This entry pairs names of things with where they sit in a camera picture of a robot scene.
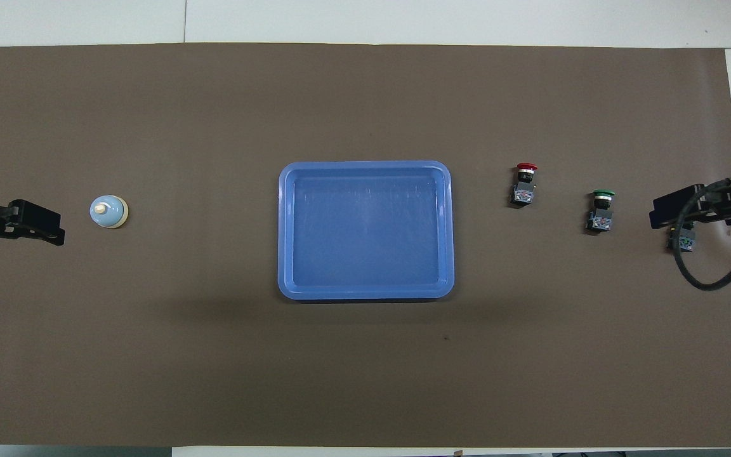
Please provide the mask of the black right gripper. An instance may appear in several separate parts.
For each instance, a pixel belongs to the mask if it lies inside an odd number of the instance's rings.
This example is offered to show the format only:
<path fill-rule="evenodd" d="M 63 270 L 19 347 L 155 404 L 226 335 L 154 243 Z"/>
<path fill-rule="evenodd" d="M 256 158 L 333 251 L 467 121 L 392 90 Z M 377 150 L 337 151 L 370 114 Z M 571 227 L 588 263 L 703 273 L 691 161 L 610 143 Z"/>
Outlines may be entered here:
<path fill-rule="evenodd" d="M 654 199 L 653 210 L 649 213 L 650 228 L 657 230 L 675 225 L 682 208 L 694 195 L 699 197 L 685 216 L 685 225 L 723 221 L 731 226 L 731 187 L 704 193 L 705 188 L 707 186 L 703 184 L 693 184 Z"/>

